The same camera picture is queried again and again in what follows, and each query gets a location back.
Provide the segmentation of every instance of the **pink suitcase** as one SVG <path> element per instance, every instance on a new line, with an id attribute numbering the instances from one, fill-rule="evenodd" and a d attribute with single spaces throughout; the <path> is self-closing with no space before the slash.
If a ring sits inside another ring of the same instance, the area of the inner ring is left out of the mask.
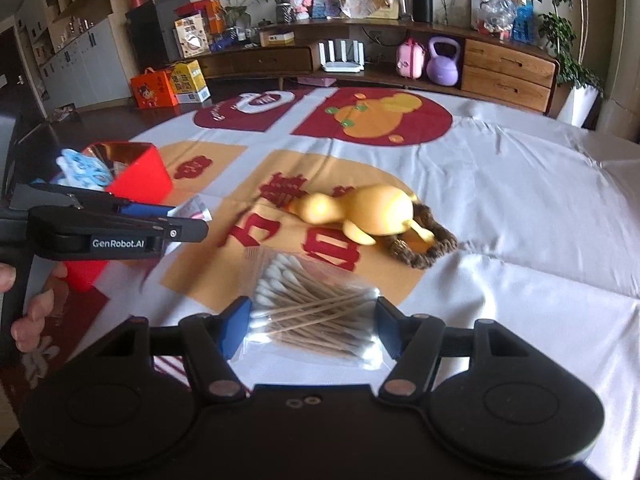
<path id="1" fill-rule="evenodd" d="M 418 79 L 422 75 L 425 57 L 424 47 L 409 38 L 398 47 L 398 73 L 402 77 Z"/>

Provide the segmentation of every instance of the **white tablecloth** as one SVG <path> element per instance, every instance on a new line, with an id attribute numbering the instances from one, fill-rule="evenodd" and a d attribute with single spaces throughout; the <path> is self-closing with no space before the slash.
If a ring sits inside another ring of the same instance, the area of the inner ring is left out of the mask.
<path id="1" fill-rule="evenodd" d="M 164 146 L 199 139 L 246 146 L 202 196 L 212 212 L 273 150 L 320 153 L 392 174 L 456 234 L 460 250 L 438 261 L 399 305 L 447 324 L 494 318 L 599 394 L 604 430 L 588 465 L 604 479 L 631 480 L 640 456 L 640 146 L 541 116 L 472 100 L 415 92 L 453 115 L 442 137 L 411 146 L 363 146 L 292 136 L 335 89 L 317 89 L 266 132 L 201 128 L 193 114 L 137 140 Z M 175 324 L 205 310 L 159 285 L 175 251 L 142 275 L 112 263 L 97 283 L 110 303 L 80 351 L 128 315 Z M 255 383 L 370 383 L 388 373 L 295 363 L 255 353 L 233 364 Z M 449 371 L 460 370 L 463 362 Z"/>

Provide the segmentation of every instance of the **white cabinet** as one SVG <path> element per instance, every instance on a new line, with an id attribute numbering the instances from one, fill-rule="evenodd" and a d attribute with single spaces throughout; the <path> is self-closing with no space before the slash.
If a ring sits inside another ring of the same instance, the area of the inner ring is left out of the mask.
<path id="1" fill-rule="evenodd" d="M 97 75 L 92 83 L 99 101 L 129 97 L 129 81 L 122 69 L 110 21 L 103 20 L 91 28 L 89 36 L 92 48 L 84 60 L 87 69 Z"/>
<path id="2" fill-rule="evenodd" d="M 40 73 L 50 97 L 45 102 L 49 112 L 66 104 L 80 108 L 131 95 L 108 19 L 58 52 Z"/>
<path id="3" fill-rule="evenodd" d="M 47 4 L 45 0 L 24 0 L 17 13 L 18 21 L 27 28 L 31 43 L 47 30 Z"/>

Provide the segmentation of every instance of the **human hand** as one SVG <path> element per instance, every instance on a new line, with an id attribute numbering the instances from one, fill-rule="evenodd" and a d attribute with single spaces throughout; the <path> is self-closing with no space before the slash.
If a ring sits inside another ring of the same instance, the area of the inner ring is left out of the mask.
<path id="1" fill-rule="evenodd" d="M 59 314 L 65 305 L 69 294 L 68 285 L 60 280 L 66 276 L 65 264 L 59 262 L 47 278 L 44 292 L 38 294 L 27 305 L 24 317 L 11 325 L 11 335 L 20 352 L 31 352 L 40 343 L 40 334 L 44 329 L 44 322 L 50 314 Z M 7 264 L 0 264 L 0 292 L 7 292 L 15 282 L 15 268 Z"/>

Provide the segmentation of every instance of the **router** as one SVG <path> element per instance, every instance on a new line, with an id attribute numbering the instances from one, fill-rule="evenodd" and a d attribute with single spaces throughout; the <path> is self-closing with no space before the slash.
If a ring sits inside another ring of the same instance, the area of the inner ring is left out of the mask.
<path id="1" fill-rule="evenodd" d="M 364 44 L 353 40 L 353 60 L 347 60 L 347 42 L 340 40 L 340 61 L 335 60 L 335 41 L 328 40 L 329 61 L 326 60 L 324 43 L 318 44 L 320 65 L 325 72 L 358 73 L 364 70 Z"/>

